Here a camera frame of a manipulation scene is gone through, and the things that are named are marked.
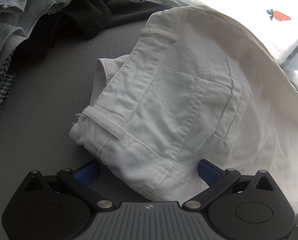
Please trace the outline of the white trousers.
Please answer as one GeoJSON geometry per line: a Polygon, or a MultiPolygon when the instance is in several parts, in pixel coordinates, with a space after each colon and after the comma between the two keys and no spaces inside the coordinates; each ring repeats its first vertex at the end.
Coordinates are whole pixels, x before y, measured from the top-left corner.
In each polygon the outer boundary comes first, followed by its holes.
{"type": "Polygon", "coordinates": [[[248,29],[209,7],[156,12],[130,54],[99,59],[70,138],[153,201],[205,190],[201,159],[267,170],[298,224],[298,92],[248,29]]]}

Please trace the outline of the black garment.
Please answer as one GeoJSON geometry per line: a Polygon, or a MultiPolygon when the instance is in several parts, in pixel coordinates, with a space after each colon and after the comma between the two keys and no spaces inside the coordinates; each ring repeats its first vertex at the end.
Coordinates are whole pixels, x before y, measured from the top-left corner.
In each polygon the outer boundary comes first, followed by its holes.
{"type": "Polygon", "coordinates": [[[15,49],[11,65],[30,66],[57,43],[91,40],[105,29],[146,20],[170,8],[168,3],[146,0],[71,0],[65,8],[39,18],[29,38],[15,49]]]}

